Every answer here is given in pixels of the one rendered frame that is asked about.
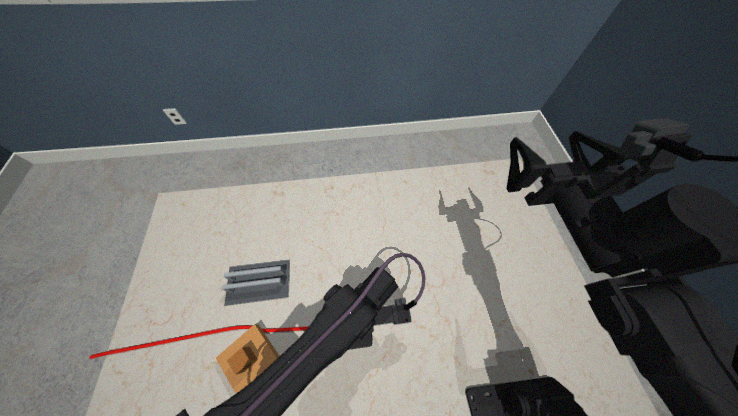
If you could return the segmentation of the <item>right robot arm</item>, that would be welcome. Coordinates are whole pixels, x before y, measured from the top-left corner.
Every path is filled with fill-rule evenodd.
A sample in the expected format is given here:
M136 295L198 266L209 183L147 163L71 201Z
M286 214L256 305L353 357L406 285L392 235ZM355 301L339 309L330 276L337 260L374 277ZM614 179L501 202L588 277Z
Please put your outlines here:
M639 121L618 155L639 162L656 148L654 137L689 126ZM589 269L611 277L648 270L584 285L598 322L673 416L738 416L738 337L683 277L738 263L738 207L709 188L679 184L615 219L606 214L571 232ZM588 416L553 377L468 388L466 397L471 416Z

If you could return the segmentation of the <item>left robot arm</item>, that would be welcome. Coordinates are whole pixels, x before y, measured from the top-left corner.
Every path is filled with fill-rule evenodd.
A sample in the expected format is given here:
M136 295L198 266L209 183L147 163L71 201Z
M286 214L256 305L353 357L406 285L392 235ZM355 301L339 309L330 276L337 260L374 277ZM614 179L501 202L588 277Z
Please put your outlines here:
M357 307L337 321L378 269L355 289L349 284L332 286L323 297L322 310L296 342L246 387L203 416L281 416L320 372L341 358L358 338L362 340L375 324L377 311L398 288L386 270Z

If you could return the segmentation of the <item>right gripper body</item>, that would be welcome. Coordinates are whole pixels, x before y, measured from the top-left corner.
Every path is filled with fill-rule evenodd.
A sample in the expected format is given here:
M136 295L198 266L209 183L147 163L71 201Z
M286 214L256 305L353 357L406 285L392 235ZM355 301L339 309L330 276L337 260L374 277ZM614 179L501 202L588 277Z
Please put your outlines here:
M515 187L530 187L541 177L543 187L524 197L528 206L554 203L571 234L585 227L582 220L586 218L593 224L609 218L606 213L612 219L623 213L612 196L622 195L654 175L677 167L674 162L679 155L665 150L665 146L671 141L686 145L691 137L687 133L654 137L650 142L656 145L652 154L642 156L628 170L624 165L615 165L589 172L583 161L534 165Z

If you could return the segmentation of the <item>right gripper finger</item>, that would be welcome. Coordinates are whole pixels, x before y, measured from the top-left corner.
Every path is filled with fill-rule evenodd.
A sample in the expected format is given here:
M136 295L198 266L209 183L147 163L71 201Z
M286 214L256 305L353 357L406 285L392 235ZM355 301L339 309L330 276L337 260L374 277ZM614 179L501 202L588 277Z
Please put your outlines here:
M520 173L518 153L520 152L523 159L523 169ZM515 183L525 174L525 172L534 165L542 165L546 162L537 155L532 149L530 149L524 142L517 137L514 137L510 143L510 169L507 181L508 192L518 192L522 188L516 189Z
M607 166L620 165L629 159L618 155L619 147L596 140L578 131L574 131L569 136L569 141L574 161L583 161L589 171L603 170ZM591 166L582 151L579 141L602 153L603 157Z

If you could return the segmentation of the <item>brown wooden block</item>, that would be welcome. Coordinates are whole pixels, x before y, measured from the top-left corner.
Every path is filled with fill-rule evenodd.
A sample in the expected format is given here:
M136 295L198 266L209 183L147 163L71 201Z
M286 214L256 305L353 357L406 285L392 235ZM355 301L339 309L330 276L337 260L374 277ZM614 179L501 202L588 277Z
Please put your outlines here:
M216 360L236 394L278 357L279 354L259 324L254 324L219 354Z

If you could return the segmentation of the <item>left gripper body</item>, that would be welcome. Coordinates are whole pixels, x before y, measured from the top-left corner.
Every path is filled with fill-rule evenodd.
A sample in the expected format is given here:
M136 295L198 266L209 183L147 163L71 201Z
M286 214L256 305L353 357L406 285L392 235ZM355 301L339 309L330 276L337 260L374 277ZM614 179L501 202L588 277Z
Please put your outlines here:
M407 306L397 306L397 305L383 306L377 312L378 314L374 318L376 322L373 326L389 324L389 323L394 323L394 325L410 323L409 311L408 311ZM349 348L349 350L357 349L357 348L364 348L364 347L371 347L373 344L372 343L373 337L372 337L371 332L374 332L374 327L370 329L370 331L365 335L365 337L362 340L358 338L356 342Z

